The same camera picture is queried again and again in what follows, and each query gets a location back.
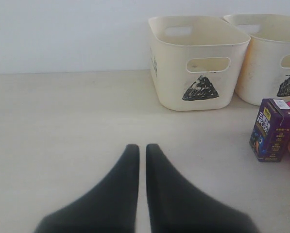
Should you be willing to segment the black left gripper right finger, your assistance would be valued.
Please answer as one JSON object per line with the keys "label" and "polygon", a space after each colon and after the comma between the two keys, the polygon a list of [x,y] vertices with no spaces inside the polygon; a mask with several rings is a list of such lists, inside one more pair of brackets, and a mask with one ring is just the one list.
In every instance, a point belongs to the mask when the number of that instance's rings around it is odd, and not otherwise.
{"label": "black left gripper right finger", "polygon": [[190,183],[158,144],[146,147],[146,190],[153,233],[256,233],[245,213]]}

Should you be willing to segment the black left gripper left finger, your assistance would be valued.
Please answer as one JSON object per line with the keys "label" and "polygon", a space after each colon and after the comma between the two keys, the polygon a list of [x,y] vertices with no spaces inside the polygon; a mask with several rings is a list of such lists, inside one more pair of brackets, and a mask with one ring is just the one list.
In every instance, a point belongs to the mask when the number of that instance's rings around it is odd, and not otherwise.
{"label": "black left gripper left finger", "polygon": [[109,173],[90,191],[45,216],[37,233],[134,233],[139,189],[140,151],[126,146]]}

